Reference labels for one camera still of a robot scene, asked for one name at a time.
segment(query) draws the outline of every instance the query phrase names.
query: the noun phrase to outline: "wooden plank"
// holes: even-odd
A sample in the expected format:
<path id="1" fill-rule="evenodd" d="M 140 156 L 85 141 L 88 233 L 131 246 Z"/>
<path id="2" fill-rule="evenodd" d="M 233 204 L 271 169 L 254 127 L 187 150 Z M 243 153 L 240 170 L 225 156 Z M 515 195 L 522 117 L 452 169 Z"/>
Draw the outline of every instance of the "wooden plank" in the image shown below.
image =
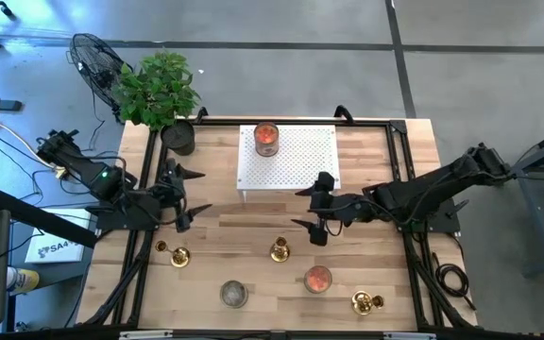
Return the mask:
<path id="1" fill-rule="evenodd" d="M 422 175 L 437 168 L 440 162 L 431 122 L 407 120 L 407 127 L 416 173 Z M 290 222 L 291 218 L 314 220 L 306 212 L 307 198 L 292 192 L 255 192 L 249 193 L 248 203 L 242 203 L 235 187 L 238 129 L 197 127 L 193 155 L 169 153 L 184 167 L 207 174 L 185 182 L 189 206 L 211 203 L 213 207 L 200 214 L 187 232 L 177 234 L 174 228 L 165 226 L 155 233 L 155 241 L 163 240 L 171 248 L 188 247 L 193 258 L 188 266 L 178 269 L 170 265 L 169 253 L 152 252 L 140 327 L 413 330 L 416 325 L 404 249 L 393 225 L 381 221 L 356 223 L 340 236 L 331 237 L 327 246 L 313 246 L 306 230 Z M 147 128 L 128 124 L 121 142 L 127 169 L 137 176 L 147 134 Z M 339 194 L 392 180 L 381 128 L 338 127 L 337 143 L 342 179 Z M 160 145 L 157 141 L 150 183 L 156 174 Z M 164 216 L 171 218 L 173 213 L 164 212 Z M 269 256 L 269 248 L 278 236 L 285 237 L 291 248 L 286 263 L 274 263 Z M 126 231 L 115 231 L 96 246 L 79 321 L 91 316 L 118 282 L 127 237 Z M 452 239 L 431 235 L 430 243 L 440 261 L 463 267 Z M 303 285 L 305 272 L 315 264 L 326 265 L 333 275 L 331 288 L 321 295 L 309 293 Z M 219 288 L 227 280 L 241 281 L 249 291 L 247 304 L 239 310 L 228 309 L 219 300 Z M 358 290 L 382 295 L 385 308 L 358 316 L 349 304 Z M 427 290 L 423 288 L 422 293 L 431 320 Z M 128 297 L 125 317 L 132 293 Z M 450 300 L 465 319 L 476 322 L 475 314 L 462 299 Z"/>

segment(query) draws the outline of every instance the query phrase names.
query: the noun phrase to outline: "concrete floor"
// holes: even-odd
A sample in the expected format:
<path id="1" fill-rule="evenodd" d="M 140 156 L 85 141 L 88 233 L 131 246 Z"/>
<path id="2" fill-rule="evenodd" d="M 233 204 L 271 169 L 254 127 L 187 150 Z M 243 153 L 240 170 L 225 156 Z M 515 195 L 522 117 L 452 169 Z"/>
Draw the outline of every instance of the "concrete floor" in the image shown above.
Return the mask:
<path id="1" fill-rule="evenodd" d="M 0 50 L 0 96 L 21 100 L 25 108 L 0 120 L 33 145 L 51 128 L 77 128 L 78 143 L 85 145 L 98 123 L 91 91 L 67 62 L 67 48 L 40 46 L 48 38 L 90 32 L 148 42 L 392 42 L 383 0 L 8 0 L 8 5 L 17 20 L 0 12 L 0 37 L 27 40 Z M 544 45 L 544 1 L 395 0 L 395 8 L 403 43 Z M 154 52 L 115 50 L 132 64 Z M 211 114 L 325 116 L 344 104 L 355 116 L 405 117 L 391 51 L 179 52 L 188 57 Z M 442 162 L 480 141 L 514 162 L 544 138 L 544 54 L 406 53 L 405 60 L 416 116 L 432 119 Z M 122 127 L 99 99 L 96 112 L 107 123 L 94 153 L 116 149 Z M 4 131 L 0 136 L 18 145 Z M 39 168 L 10 154 L 27 171 Z M 91 201 L 65 194 L 49 176 L 39 181 L 42 204 Z M 28 178 L 0 157 L 4 185 L 17 196 L 31 191 Z M 520 275 L 537 247 L 518 186 L 471 188 L 457 198 L 470 200 L 459 216 L 480 324 L 497 331 L 544 332 L 544 276 Z M 17 319 L 36 329 L 61 326 L 73 301 L 58 298 L 62 291 L 75 295 L 78 286 L 69 281 L 22 297 Z"/>

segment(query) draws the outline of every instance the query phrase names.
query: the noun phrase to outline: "electric fan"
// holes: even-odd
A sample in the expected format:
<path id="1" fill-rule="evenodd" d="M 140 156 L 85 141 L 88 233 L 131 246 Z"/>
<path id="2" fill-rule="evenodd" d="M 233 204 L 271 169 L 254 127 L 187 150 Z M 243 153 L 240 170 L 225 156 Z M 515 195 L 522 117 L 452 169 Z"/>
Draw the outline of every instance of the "electric fan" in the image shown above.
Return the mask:
<path id="1" fill-rule="evenodd" d="M 117 82 L 124 64 L 121 58 L 105 42 L 88 33 L 73 36 L 70 55 L 83 80 L 110 106 L 117 122 L 122 123 L 119 106 L 112 97 L 112 86 Z"/>

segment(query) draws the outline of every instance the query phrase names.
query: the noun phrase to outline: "white perforated board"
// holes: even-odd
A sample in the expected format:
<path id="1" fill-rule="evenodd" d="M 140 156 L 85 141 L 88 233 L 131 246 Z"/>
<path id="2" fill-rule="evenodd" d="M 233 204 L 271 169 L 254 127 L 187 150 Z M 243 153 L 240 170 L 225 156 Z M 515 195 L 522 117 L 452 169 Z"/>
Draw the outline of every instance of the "white perforated board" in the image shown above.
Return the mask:
<path id="1" fill-rule="evenodd" d="M 255 151 L 255 126 L 241 126 L 238 190 L 298 190 L 311 187 L 326 171 L 341 188 L 335 126 L 278 126 L 279 152 L 262 157 Z"/>

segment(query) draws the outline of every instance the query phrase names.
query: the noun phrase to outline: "black plant pot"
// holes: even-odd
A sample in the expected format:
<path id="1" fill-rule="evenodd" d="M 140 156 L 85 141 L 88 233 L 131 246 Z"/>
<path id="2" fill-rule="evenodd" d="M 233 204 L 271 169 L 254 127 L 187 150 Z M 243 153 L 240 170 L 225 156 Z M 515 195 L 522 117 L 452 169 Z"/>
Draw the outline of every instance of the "black plant pot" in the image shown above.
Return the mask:
<path id="1" fill-rule="evenodd" d="M 161 141 L 178 155 L 188 156 L 195 151 L 195 128 L 189 122 L 179 120 L 161 130 Z"/>

